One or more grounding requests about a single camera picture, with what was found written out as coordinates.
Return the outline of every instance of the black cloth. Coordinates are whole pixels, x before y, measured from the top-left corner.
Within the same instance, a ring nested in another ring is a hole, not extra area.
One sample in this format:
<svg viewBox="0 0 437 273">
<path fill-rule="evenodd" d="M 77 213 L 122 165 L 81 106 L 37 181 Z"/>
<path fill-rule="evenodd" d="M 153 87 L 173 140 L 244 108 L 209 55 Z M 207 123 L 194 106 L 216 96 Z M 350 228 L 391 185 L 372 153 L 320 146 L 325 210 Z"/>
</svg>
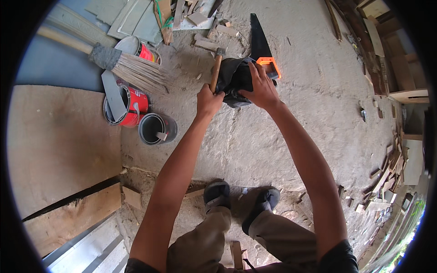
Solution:
<svg viewBox="0 0 437 273">
<path fill-rule="evenodd" d="M 241 89 L 253 92 L 252 75 L 249 69 L 249 62 L 252 61 L 251 58 L 227 58 L 220 65 L 215 92 L 225 92 L 223 102 L 232 108 L 239 108 L 252 103 L 238 94 L 238 90 Z"/>
<path fill-rule="evenodd" d="M 348 240 L 343 240 L 328 251 L 320 260 L 317 273 L 358 273 L 357 258 L 352 253 Z M 125 273 L 159 273 L 144 262 L 131 258 Z"/>
</svg>

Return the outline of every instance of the person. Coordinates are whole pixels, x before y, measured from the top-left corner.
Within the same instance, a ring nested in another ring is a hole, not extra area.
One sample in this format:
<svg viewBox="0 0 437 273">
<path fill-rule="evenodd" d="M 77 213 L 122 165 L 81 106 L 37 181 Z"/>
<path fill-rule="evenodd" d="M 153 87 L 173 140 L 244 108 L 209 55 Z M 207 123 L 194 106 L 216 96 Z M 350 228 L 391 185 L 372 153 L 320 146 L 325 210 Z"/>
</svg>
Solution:
<svg viewBox="0 0 437 273">
<path fill-rule="evenodd" d="M 281 263 L 250 270 L 219 263 L 225 233 L 231 225 L 229 184 L 215 180 L 206 186 L 206 219 L 170 247 L 174 220 L 190 184 L 202 139 L 224 93 L 213 94 L 205 84 L 197 94 L 197 115 L 159 173 L 141 226 L 132 243 L 126 273 L 137 272 L 358 272 L 347 240 L 346 222 L 337 185 L 323 155 L 280 100 L 273 81 L 258 64 L 249 64 L 253 92 L 239 92 L 267 111 L 279 127 L 310 197 L 315 233 L 272 210 L 280 192 L 262 190 L 244 219 L 244 233 Z"/>
</svg>

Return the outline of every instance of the dusty floor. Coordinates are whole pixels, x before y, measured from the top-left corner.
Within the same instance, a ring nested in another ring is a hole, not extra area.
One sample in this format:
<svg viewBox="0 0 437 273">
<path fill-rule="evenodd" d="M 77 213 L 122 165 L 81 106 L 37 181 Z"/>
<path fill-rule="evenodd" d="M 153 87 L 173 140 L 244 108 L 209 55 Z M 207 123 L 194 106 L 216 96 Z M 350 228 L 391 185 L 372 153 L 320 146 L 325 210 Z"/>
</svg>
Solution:
<svg viewBox="0 0 437 273">
<path fill-rule="evenodd" d="M 338 42 L 323 0 L 225 0 L 223 18 L 245 37 L 241 42 L 226 34 L 217 34 L 214 42 L 228 45 L 227 57 L 246 57 L 250 47 L 250 13 L 256 13 L 276 58 L 282 79 L 277 90 L 295 117 L 302 123 L 325 156 L 338 185 L 347 190 L 345 196 L 362 199 L 363 189 L 373 181 L 369 174 L 380 168 L 385 147 L 392 143 L 395 119 L 391 117 L 392 101 L 373 96 L 373 88 L 364 77 L 357 55 L 346 37 L 348 29 L 337 15 L 343 42 Z M 196 113 L 196 93 L 203 83 L 209 83 L 214 59 L 210 52 L 191 46 L 193 36 L 208 31 L 174 32 L 174 47 L 161 46 L 163 65 L 177 75 L 170 88 L 170 98 L 151 96 L 153 111 L 172 116 L 179 126 L 179 135 L 170 144 L 146 146 L 136 128 L 122 130 L 123 163 L 129 169 L 122 182 L 142 193 L 143 210 L 123 203 L 118 219 L 124 228 L 127 248 L 141 223 L 157 173 L 190 126 Z M 378 101 L 385 118 L 380 119 L 372 101 Z M 364 123 L 359 108 L 367 111 Z M 302 225 L 303 213 L 295 206 L 304 185 L 294 167 L 286 144 L 272 119 L 254 105 L 232 109 L 223 104 L 210 124 L 202 143 L 194 180 L 208 182 L 223 178 L 239 196 L 241 187 L 273 185 L 282 190 L 277 213 L 289 210 L 299 213 L 296 221 Z M 376 230 L 375 213 L 359 214 L 343 202 L 349 240 L 356 256 L 360 256 Z M 204 219 L 202 197 L 184 200 L 174 225 L 171 243 L 192 230 Z M 253 265 L 275 261 L 261 245 L 246 236 L 235 219 L 227 234 L 222 262 L 231 265 L 229 241 L 239 240 L 249 251 Z"/>
</svg>

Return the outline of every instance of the hammer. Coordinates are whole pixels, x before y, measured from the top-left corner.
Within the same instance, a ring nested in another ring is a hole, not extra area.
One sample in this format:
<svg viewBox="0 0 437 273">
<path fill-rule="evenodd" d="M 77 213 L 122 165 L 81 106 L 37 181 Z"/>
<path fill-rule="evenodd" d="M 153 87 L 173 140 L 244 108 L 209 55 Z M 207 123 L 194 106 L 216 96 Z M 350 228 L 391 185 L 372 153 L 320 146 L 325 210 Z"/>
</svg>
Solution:
<svg viewBox="0 0 437 273">
<path fill-rule="evenodd" d="M 211 79 L 211 91 L 215 93 L 215 87 L 217 86 L 217 79 L 219 77 L 220 65 L 222 63 L 223 55 L 226 54 L 226 49 L 217 48 L 215 51 L 215 64 L 212 70 L 212 79 Z"/>
</svg>

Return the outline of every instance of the hammer head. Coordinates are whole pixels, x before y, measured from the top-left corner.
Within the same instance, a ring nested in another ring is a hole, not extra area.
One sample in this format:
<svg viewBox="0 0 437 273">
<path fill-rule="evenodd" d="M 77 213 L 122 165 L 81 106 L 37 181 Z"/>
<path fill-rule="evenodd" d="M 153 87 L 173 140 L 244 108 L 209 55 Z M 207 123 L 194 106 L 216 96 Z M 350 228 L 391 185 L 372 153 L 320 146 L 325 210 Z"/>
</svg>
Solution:
<svg viewBox="0 0 437 273">
<path fill-rule="evenodd" d="M 224 48 L 217 48 L 217 50 L 215 51 L 215 56 L 217 57 L 218 55 L 224 56 L 226 54 L 226 49 Z"/>
</svg>

